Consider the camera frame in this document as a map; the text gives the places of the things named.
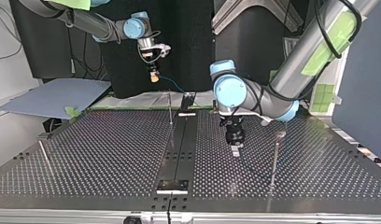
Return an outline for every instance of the black curtain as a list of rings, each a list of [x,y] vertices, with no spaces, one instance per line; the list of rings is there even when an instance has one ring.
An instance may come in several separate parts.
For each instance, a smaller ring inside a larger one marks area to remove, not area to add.
[[[184,91],[211,89],[209,65],[213,62],[211,20],[212,0],[132,0],[111,1],[93,11],[113,21],[130,18],[132,13],[146,11],[153,30],[162,34],[159,42],[172,51],[160,59],[161,75],[173,79]],[[151,83],[146,65],[136,49],[136,41],[124,40],[120,45],[100,45],[113,90],[118,98],[145,91],[177,91],[167,80]]]

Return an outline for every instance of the cable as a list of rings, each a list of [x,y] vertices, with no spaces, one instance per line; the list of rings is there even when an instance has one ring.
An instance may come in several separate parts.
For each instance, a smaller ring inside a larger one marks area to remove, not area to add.
[[[248,86],[248,88],[251,90],[252,94],[254,95],[255,99],[257,100],[257,103],[255,104],[255,106],[251,109],[251,111],[255,111],[257,108],[260,109],[260,115],[263,116],[263,111],[262,111],[262,106],[261,106],[261,98],[263,96],[263,88],[261,88],[261,95],[258,96],[258,94],[255,92],[254,88],[251,87],[251,85],[247,82],[246,79],[244,78],[241,78],[245,83],[246,85]]]
[[[139,46],[137,46],[137,50],[138,50],[138,55],[140,56],[140,58],[142,59],[142,61],[143,61],[144,63],[155,63],[156,61],[158,61],[158,60],[162,57],[162,55],[159,54],[159,55],[158,55],[156,58],[154,58],[153,60],[147,61],[147,60],[144,59],[144,56],[142,56],[141,49],[140,49]]]
[[[226,126],[229,122],[229,120],[234,116],[234,114],[240,109],[240,106],[238,106],[233,112],[232,114],[225,120],[221,120],[220,123],[219,123],[219,127],[223,127],[223,126]]]
[[[349,41],[352,41],[354,40],[354,38],[357,36],[357,34],[359,33],[360,31],[360,27],[362,25],[362,17],[360,15],[360,12],[350,3],[348,2],[347,0],[339,0],[341,1],[343,4],[345,4],[345,6],[347,6],[351,12],[354,14],[354,16],[356,17],[356,20],[357,20],[357,25],[356,25],[356,29],[353,33],[353,35],[349,38]],[[317,24],[318,24],[318,27],[324,37],[324,40],[325,42],[327,43],[330,51],[332,52],[332,54],[336,57],[336,58],[341,58],[341,55],[337,52],[337,50],[334,48],[330,38],[328,37],[328,34],[322,24],[322,20],[321,20],[321,15],[320,15],[320,12],[318,10],[318,3],[319,3],[319,0],[316,0],[316,3],[315,3],[315,12],[316,12],[316,20],[317,20]],[[297,100],[302,100],[303,98],[305,98],[306,96],[308,96],[311,91],[313,90],[313,87],[316,85],[316,83],[318,82],[318,79],[321,77],[322,73],[325,71],[325,69],[328,67],[328,65],[330,65],[331,62],[326,62],[324,64],[324,66],[321,68],[321,70],[319,71],[319,73],[315,76],[315,78],[309,83],[309,87],[305,90],[305,93],[299,97],[296,97],[296,98],[288,98],[288,97],[285,97],[283,95],[281,95],[280,93],[278,93],[277,91],[275,91],[274,88],[272,88],[272,86],[270,85],[270,83],[268,84],[267,87],[264,87],[266,91],[268,91],[270,94],[272,94],[273,96],[277,97],[278,99],[281,99],[281,100],[284,100],[284,101],[297,101]]]
[[[171,82],[176,86],[176,88],[177,88],[179,91],[181,91],[182,93],[185,93],[184,90],[182,90],[182,89],[175,83],[175,81],[174,81],[173,79],[171,79],[171,78],[169,78],[169,77],[162,77],[162,76],[161,76],[161,78],[162,78],[162,79],[165,79],[165,80],[168,80],[168,81],[171,81]]]
[[[319,30],[321,31],[321,34],[324,37],[324,40],[327,43],[328,48],[330,49],[332,54],[335,55],[336,58],[340,59],[342,58],[342,55],[339,54],[338,51],[333,46],[333,43],[331,42],[330,37],[328,36],[327,31],[325,30],[325,25],[322,23],[321,14],[319,12],[319,3],[320,1],[316,0],[314,4],[314,10],[315,10],[316,20],[317,20]]]
[[[361,16],[359,10],[356,7],[354,7],[354,5],[351,4],[348,0],[339,0],[339,1],[341,1],[346,7],[348,7],[348,9],[350,9],[350,11],[356,17],[356,21],[357,21],[356,29],[354,30],[353,35],[348,39],[350,42],[352,42],[356,38],[356,36],[359,34],[359,31],[361,29],[362,16]]]
[[[87,46],[87,43],[88,43],[88,33],[85,32],[85,37],[83,40],[83,53],[82,53],[83,62],[85,63],[85,74],[83,75],[82,78],[85,78],[89,73],[88,65],[86,64],[86,46]]]
[[[85,70],[85,74],[82,76],[82,78],[85,78],[87,75],[89,75],[90,77],[92,77],[93,79],[98,79],[98,77],[101,75],[101,72],[104,70],[104,63],[103,63],[103,57],[102,57],[102,53],[100,54],[100,65],[98,67],[97,70],[94,70],[92,68],[90,68],[87,64],[85,64],[82,60],[78,59],[77,56],[75,56],[74,54],[74,50],[73,50],[73,46],[72,46],[72,38],[71,38],[71,32],[69,30],[69,28],[67,27],[67,33],[68,33],[68,42],[69,42],[69,48],[70,48],[70,53],[71,53],[71,58],[74,62],[77,62],[84,70]],[[85,33],[85,41],[84,42],[84,46],[83,46],[83,55],[86,55],[86,46],[87,46],[87,33]],[[93,72],[98,72],[98,75],[97,77],[95,77],[91,71]]]
[[[105,74],[100,78],[100,81],[103,80],[103,79],[106,77],[106,75],[108,75],[108,73],[105,73]]]
[[[13,30],[14,32],[12,32],[10,30],[10,28],[7,26],[7,24],[4,22],[4,20],[2,19],[2,17],[0,16],[0,22],[2,22],[5,26],[5,28],[9,31],[10,35],[13,36],[13,38],[15,38],[19,43],[20,43],[20,46],[19,48],[14,52],[14,53],[11,53],[9,55],[6,55],[6,56],[2,56],[0,57],[0,60],[3,60],[3,59],[7,59],[7,58],[10,58],[10,57],[13,57],[17,54],[20,53],[21,49],[22,49],[22,43],[21,43],[21,40],[20,40],[20,36],[19,36],[19,33],[17,32],[17,28],[16,28],[16,22],[14,20],[14,18],[12,17],[12,15],[9,13],[9,11],[7,11],[4,7],[1,7],[0,6],[0,10],[4,11],[10,18],[10,20],[12,21],[12,25],[13,25]]]

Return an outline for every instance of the white cable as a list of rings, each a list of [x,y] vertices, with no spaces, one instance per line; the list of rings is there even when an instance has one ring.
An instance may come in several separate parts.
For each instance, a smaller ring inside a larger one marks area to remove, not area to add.
[[[6,28],[7,31],[10,33],[10,35],[13,36],[13,38],[15,38],[15,39],[20,43],[19,49],[16,50],[16,52],[11,53],[11,54],[9,54],[9,55],[7,55],[7,56],[0,57],[0,60],[3,60],[3,59],[10,58],[10,57],[12,57],[12,56],[17,55],[17,54],[21,51],[21,49],[22,49],[22,43],[21,43],[21,40],[20,40],[19,33],[18,33],[18,31],[17,31],[16,22],[15,22],[13,16],[12,16],[12,15],[10,14],[10,12],[9,12],[6,8],[4,8],[4,7],[1,7],[1,6],[0,6],[0,10],[4,11],[4,12],[9,16],[10,20],[12,21],[12,25],[13,25],[13,30],[14,30],[14,32],[12,32],[12,31],[10,30],[10,28],[7,26],[7,24],[4,22],[4,20],[2,19],[1,16],[0,16],[0,22],[2,22],[2,23],[4,24],[5,28]]]
[[[9,33],[17,40],[19,41],[19,43],[21,43],[21,40],[20,40],[20,36],[19,36],[19,33],[18,33],[18,30],[17,30],[17,27],[16,27],[16,22],[15,22],[15,19],[13,18],[13,16],[10,14],[10,12],[4,8],[4,7],[1,7],[0,6],[0,10],[4,11],[7,16],[10,18],[10,20],[12,21],[12,25],[13,25],[13,30],[14,32],[12,32],[10,30],[10,28],[7,26],[7,24],[4,22],[4,20],[2,19],[2,17],[0,16],[0,22],[2,22],[2,24],[4,24],[4,26],[7,28],[7,30],[9,31]]]

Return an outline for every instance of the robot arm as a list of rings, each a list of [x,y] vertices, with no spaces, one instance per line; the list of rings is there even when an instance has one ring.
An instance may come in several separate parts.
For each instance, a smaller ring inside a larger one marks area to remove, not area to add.
[[[357,31],[357,15],[349,6],[357,9],[360,15],[367,16],[379,1],[353,0],[347,5],[345,2],[348,1],[329,0],[319,11],[325,30],[336,41],[343,36],[354,37]],[[343,52],[352,37],[335,43],[336,49]],[[295,117],[299,107],[298,100],[303,98],[299,96],[301,92],[309,83],[315,84],[325,67],[334,59],[329,51],[328,54],[324,53],[323,49],[326,48],[327,43],[318,21],[314,19],[267,87],[238,77],[233,61],[221,61],[210,66],[213,91],[219,103],[221,126],[226,126],[226,140],[233,151],[243,145],[246,137],[241,127],[241,108],[268,117],[266,120],[289,121]]]
[[[159,64],[170,51],[170,46],[156,44],[155,37],[160,32],[153,32],[147,12],[132,14],[126,21],[111,21],[96,13],[73,9],[57,3],[36,0],[20,0],[34,13],[65,22],[67,27],[77,27],[93,35],[97,42],[117,41],[122,39],[137,40],[141,59],[147,64],[152,82],[159,81]]]

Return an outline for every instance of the silver bracket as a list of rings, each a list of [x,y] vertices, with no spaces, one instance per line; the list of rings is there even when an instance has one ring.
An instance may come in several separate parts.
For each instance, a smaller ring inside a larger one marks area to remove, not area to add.
[[[219,35],[236,17],[249,7],[265,7],[281,22],[285,22],[291,32],[303,24],[302,18],[289,0],[227,0],[212,20],[213,32]]]

